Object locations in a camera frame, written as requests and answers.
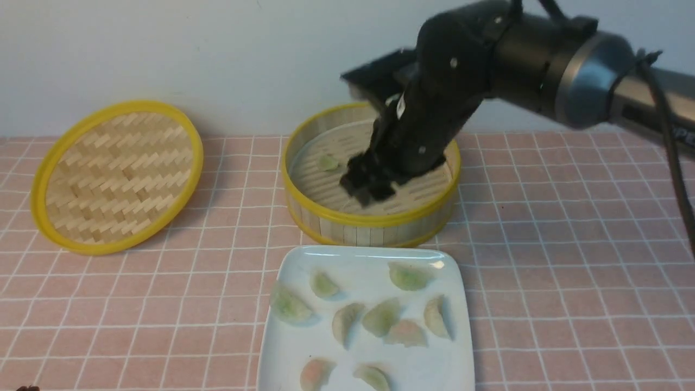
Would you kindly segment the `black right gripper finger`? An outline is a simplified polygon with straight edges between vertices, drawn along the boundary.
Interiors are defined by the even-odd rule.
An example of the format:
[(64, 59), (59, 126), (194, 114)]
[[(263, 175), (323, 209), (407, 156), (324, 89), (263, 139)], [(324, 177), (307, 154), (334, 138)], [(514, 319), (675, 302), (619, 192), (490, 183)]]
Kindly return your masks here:
[(368, 175), (362, 185), (362, 207), (382, 203), (395, 195), (389, 176)]

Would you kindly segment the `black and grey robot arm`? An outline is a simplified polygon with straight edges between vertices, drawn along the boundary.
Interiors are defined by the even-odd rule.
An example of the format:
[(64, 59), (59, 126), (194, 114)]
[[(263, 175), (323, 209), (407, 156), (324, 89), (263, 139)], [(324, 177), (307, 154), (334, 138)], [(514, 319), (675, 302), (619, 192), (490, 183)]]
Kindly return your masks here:
[(441, 12), (398, 49), (341, 75), (377, 110), (370, 143), (349, 158), (340, 185), (368, 207), (439, 168), (445, 148), (486, 99), (500, 99), (576, 130), (603, 122), (661, 142), (664, 124), (625, 37), (597, 19), (548, 16), (520, 1), (481, 1)]

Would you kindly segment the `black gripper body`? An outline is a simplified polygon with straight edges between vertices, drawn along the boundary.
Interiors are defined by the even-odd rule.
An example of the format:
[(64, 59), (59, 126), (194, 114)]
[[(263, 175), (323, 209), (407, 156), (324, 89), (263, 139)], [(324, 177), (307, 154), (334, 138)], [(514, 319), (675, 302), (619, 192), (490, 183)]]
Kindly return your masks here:
[(502, 10), (449, 10), (422, 24), (418, 70), (373, 127), (372, 175), (402, 185), (444, 163), (444, 149), (491, 93), (490, 31), (501, 18)]

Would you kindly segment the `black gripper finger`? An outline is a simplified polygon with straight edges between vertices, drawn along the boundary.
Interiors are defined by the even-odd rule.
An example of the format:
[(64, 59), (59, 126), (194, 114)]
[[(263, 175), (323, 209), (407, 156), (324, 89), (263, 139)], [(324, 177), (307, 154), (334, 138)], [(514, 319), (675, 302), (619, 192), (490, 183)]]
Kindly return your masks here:
[(341, 176), (340, 185), (355, 199), (373, 199), (372, 169), (375, 166), (373, 154), (356, 154), (348, 159), (345, 173)]

